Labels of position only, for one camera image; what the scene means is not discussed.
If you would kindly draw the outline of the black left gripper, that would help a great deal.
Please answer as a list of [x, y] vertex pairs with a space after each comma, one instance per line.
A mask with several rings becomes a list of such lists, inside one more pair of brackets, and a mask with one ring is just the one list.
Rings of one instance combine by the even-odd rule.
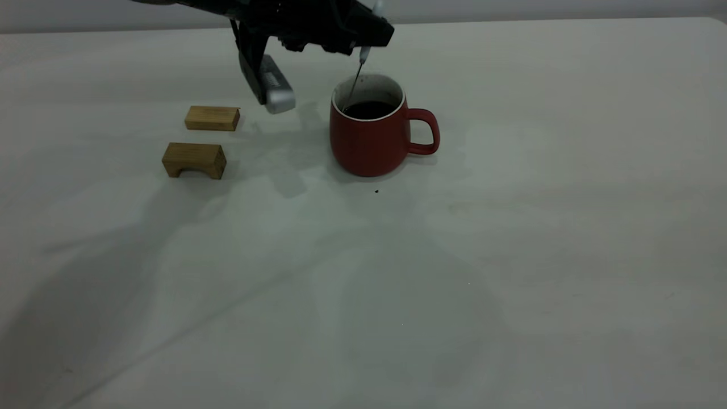
[[383, 16], [384, 1], [366, 7], [359, 1], [339, 1], [339, 44], [335, 20], [326, 20], [327, 3], [319, 1], [233, 1], [229, 18], [244, 39], [262, 43], [278, 39], [284, 48], [301, 52], [307, 45], [325, 52], [351, 55], [356, 48], [386, 47], [394, 28]]

